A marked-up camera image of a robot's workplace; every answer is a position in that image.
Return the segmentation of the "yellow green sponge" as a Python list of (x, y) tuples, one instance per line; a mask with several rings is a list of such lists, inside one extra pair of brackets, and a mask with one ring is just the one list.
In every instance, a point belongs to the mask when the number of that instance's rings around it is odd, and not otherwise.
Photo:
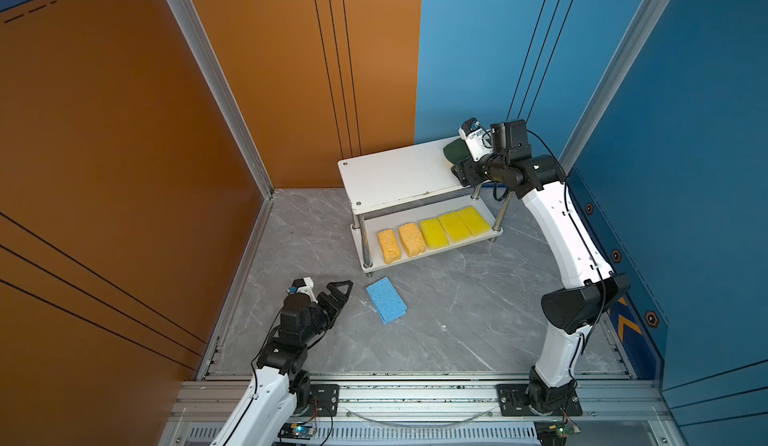
[(443, 147), (443, 155), (452, 166), (475, 162), (466, 142), (460, 137), (454, 138)]

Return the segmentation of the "blue sponge bottom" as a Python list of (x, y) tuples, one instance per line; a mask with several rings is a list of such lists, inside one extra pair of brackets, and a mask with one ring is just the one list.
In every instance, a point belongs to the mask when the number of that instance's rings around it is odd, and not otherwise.
[(382, 278), (367, 286), (366, 292), (384, 325), (406, 314), (407, 306), (389, 278)]

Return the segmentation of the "orange cellulose sponge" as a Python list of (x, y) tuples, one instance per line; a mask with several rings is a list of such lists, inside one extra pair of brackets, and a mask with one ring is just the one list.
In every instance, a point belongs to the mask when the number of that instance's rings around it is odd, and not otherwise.
[(426, 252), (424, 236), (416, 223), (407, 223), (398, 228), (400, 241), (408, 257), (415, 257)]
[(402, 252), (392, 229), (385, 229), (377, 233), (377, 239), (381, 248), (382, 258), (385, 264), (399, 261)]

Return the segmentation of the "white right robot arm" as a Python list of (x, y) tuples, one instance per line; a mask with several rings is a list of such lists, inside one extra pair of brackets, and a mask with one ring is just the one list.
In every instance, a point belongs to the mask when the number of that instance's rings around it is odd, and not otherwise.
[(530, 135), (522, 119), (485, 129), (470, 118), (459, 129), (468, 155), (453, 161), (451, 171), (462, 186), (475, 190), (488, 182), (503, 185), (503, 200), (522, 201), (553, 252), (562, 286), (541, 299), (548, 327), (523, 399), (537, 413), (550, 414), (575, 399), (575, 366), (592, 329), (629, 291), (631, 282), (613, 271), (589, 235), (558, 159), (551, 153), (534, 155)]

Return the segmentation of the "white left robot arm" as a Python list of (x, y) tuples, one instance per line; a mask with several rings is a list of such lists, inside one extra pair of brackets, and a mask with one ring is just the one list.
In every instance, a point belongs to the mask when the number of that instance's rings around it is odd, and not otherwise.
[(330, 282), (315, 293), (309, 278), (293, 282), (250, 362), (250, 382), (214, 445), (271, 445), (284, 424), (304, 411), (311, 391), (310, 375), (303, 368), (310, 346), (334, 326), (352, 288), (350, 280)]

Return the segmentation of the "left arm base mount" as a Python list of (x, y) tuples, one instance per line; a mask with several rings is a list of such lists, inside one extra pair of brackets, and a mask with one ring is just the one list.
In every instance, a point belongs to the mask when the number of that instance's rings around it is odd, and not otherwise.
[(320, 417), (335, 417), (338, 411), (339, 393), (340, 386), (336, 383), (309, 383), (300, 386), (296, 393), (297, 404), (294, 416), (318, 414)]

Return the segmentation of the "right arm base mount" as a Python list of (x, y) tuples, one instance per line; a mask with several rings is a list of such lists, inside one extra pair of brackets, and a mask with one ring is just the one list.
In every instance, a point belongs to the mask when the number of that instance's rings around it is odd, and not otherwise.
[(577, 383), (558, 388), (549, 388), (539, 383), (499, 384), (496, 393), (501, 414), (512, 416), (557, 416), (579, 417), (583, 409), (576, 394)]

